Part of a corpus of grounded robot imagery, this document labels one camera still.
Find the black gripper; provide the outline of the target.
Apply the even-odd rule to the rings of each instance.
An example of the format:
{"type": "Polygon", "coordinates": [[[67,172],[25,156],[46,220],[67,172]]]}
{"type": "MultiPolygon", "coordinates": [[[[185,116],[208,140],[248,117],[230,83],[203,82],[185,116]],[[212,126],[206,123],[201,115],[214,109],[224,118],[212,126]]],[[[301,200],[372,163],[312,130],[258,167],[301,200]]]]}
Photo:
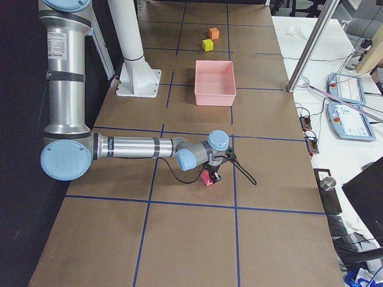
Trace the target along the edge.
{"type": "Polygon", "coordinates": [[[221,180],[221,176],[219,175],[219,169],[222,161],[213,161],[212,163],[205,164],[205,170],[208,171],[210,176],[210,180],[212,183],[216,183],[221,180]]]}

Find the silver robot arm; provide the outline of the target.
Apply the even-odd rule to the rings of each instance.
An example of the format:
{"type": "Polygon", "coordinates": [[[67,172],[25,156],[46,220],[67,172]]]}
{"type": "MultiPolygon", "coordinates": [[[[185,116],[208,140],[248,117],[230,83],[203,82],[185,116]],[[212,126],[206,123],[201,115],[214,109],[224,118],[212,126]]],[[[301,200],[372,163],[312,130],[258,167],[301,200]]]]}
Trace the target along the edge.
{"type": "Polygon", "coordinates": [[[39,19],[47,30],[50,122],[44,129],[40,163],[60,181],[83,176],[100,158],[175,158],[181,170],[200,166],[199,177],[211,185],[220,166],[232,161],[228,135],[211,132],[190,143],[184,138],[132,138],[92,133],[85,123],[85,37],[101,37],[91,1],[39,1],[39,19]]]}

